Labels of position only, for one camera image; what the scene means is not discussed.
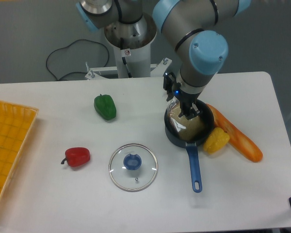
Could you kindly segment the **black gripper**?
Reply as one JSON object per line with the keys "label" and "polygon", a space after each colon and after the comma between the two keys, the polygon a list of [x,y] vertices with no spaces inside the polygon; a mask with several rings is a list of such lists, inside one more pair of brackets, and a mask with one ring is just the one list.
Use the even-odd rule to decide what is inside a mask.
{"label": "black gripper", "polygon": [[173,72],[165,72],[163,75],[163,89],[167,93],[167,101],[175,97],[184,105],[180,107],[179,118],[187,117],[188,108],[188,120],[199,116],[200,110],[196,106],[195,101],[203,91],[203,87],[189,85],[183,80],[180,73],[176,76]]}

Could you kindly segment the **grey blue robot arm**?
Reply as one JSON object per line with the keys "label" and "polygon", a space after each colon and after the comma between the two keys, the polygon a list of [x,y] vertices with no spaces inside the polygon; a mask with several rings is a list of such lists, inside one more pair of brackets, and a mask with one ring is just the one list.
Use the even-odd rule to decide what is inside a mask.
{"label": "grey blue robot arm", "polygon": [[141,0],[80,0],[76,8],[92,32],[104,30],[116,58],[118,76],[150,75],[150,44],[161,33],[182,61],[176,77],[164,83],[170,98],[180,102],[180,114],[196,117],[197,98],[221,69],[228,55],[225,38],[211,27],[235,17],[248,0],[161,0],[152,12]]}

